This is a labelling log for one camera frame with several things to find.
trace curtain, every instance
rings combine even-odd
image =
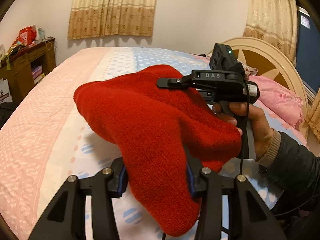
[[[296,66],[297,33],[296,0],[250,0],[243,36],[272,44]]]
[[[320,142],[320,89],[315,101],[312,104],[311,109],[309,110],[306,121],[308,122],[309,127]]]
[[[156,0],[73,0],[68,40],[152,36]]]

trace wall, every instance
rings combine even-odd
[[[18,31],[33,24],[57,41],[57,64],[94,46],[151,47],[208,53],[215,42],[242,36],[249,0],[157,0],[153,37],[110,36],[67,41],[72,0],[16,0],[0,22],[8,49]]]

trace headboard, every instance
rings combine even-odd
[[[273,79],[289,90],[296,93],[303,100],[302,113],[308,114],[308,99],[302,80],[289,61],[289,59],[271,44],[252,37],[239,37],[224,44],[229,45],[236,57],[250,67],[258,69],[258,75]],[[305,138],[308,137],[308,124],[300,125],[300,132]]]

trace wooden cabinet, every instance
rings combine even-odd
[[[10,57],[10,70],[2,64],[0,79],[8,80],[12,100],[19,104],[35,87],[32,68],[41,65],[47,75],[56,67],[54,39],[26,48]]]

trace label sticker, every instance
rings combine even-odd
[[[222,78],[224,75],[221,75],[220,73],[205,73],[206,78]]]
[[[301,15],[301,25],[310,29],[310,22],[309,22],[308,18],[304,17],[303,15]]]
[[[258,95],[257,86],[252,85],[252,84],[248,84],[248,88],[249,88],[249,95],[251,97],[256,97]],[[244,84],[244,87],[243,87],[243,94],[247,95],[247,90],[245,89],[245,84]]]

